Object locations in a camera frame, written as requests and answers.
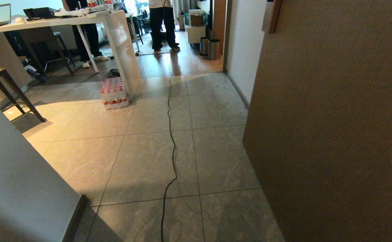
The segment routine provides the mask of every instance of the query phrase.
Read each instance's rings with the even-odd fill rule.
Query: computer mouse
[[[26,20],[24,18],[21,18],[21,17],[15,19],[16,23],[22,23],[24,21],[26,21]]]

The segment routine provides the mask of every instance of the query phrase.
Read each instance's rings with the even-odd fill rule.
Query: white desk
[[[11,23],[5,26],[0,26],[0,33],[21,29],[34,29],[39,27],[76,25],[84,42],[85,48],[87,49],[88,56],[90,57],[90,61],[93,64],[94,70],[96,73],[99,73],[80,26],[83,24],[93,23],[104,24],[106,35],[110,42],[111,49],[117,63],[117,68],[120,72],[125,89],[127,90],[127,94],[129,96],[128,98],[132,100],[141,81],[141,74],[139,71],[138,62],[136,60],[135,51],[133,49],[132,39],[130,37],[124,11],[118,11],[107,16],[96,18],[53,18],[35,22]]]

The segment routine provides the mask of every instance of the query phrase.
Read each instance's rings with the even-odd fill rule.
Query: stool leg
[[[0,90],[5,94],[5,96],[13,103],[15,104],[16,108],[22,113],[25,114],[26,112],[23,110],[23,108],[15,101],[15,99],[12,97],[12,95],[8,92],[6,87],[3,85],[3,83],[0,81]]]
[[[66,44],[64,43],[64,39],[61,35],[58,36],[60,43],[62,44],[67,56],[69,57],[70,61],[72,62],[73,67],[76,67],[75,61],[73,61],[72,55],[70,55],[69,49],[67,48]]]
[[[70,74],[73,75],[72,69],[69,66],[69,63],[67,62],[66,57],[63,54],[63,51],[61,50],[61,47],[59,46],[59,43],[57,43],[57,41],[54,41],[54,46],[56,46],[57,51],[59,52],[61,58],[64,60],[64,62],[66,63],[66,67],[69,70]]]
[[[38,117],[41,122],[45,122],[45,119],[42,115],[36,110],[35,106],[29,101],[29,99],[24,95],[21,89],[17,86],[17,84],[13,81],[12,77],[7,73],[7,71],[3,74],[3,79],[6,83],[12,88],[12,90],[19,96],[19,98],[27,105],[27,107],[33,112],[33,114]]]
[[[44,75],[44,77],[47,77],[47,74],[45,73],[45,70],[42,67],[41,62],[39,61],[39,58],[36,55],[36,52],[32,48],[32,45],[27,44],[27,49],[29,49],[30,54],[32,55],[33,59],[35,59],[35,63],[38,65],[38,69],[41,71],[41,74]]]

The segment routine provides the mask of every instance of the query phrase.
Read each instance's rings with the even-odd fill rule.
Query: pack of bottled water
[[[121,78],[107,78],[103,81],[100,98],[106,109],[127,107],[129,100]]]

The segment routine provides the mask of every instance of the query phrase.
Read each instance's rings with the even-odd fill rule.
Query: tiled floor
[[[107,111],[97,94],[104,77],[58,72],[27,92],[48,121],[29,114],[14,124],[91,200],[76,241],[158,242],[162,197],[174,177],[169,78],[144,79],[130,106]],[[247,109],[229,79],[187,75],[171,82],[178,180],[168,191],[165,241],[282,242],[242,144]]]

